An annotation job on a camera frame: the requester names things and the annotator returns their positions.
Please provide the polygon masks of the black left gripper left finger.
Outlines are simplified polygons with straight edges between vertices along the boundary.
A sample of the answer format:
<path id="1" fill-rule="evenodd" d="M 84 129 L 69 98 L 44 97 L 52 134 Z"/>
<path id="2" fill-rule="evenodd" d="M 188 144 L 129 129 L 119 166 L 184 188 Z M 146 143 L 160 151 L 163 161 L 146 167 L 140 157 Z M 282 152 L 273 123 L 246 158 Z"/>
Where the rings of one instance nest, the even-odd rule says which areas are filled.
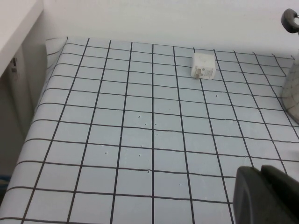
<path id="1" fill-rule="evenodd" d="M 261 170 L 241 166 L 236 172 L 233 209 L 237 224 L 291 224 Z"/>

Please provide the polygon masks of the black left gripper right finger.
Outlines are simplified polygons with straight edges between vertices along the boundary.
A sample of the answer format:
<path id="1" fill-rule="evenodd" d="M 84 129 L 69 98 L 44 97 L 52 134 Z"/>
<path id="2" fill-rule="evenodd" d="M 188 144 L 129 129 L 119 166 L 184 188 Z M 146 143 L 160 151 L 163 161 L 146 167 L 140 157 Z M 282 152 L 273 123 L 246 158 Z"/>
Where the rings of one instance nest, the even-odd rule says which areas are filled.
<path id="1" fill-rule="evenodd" d="M 294 224 L 299 223 L 299 182 L 278 168 L 262 165 L 261 174 L 272 188 L 278 204 Z"/>

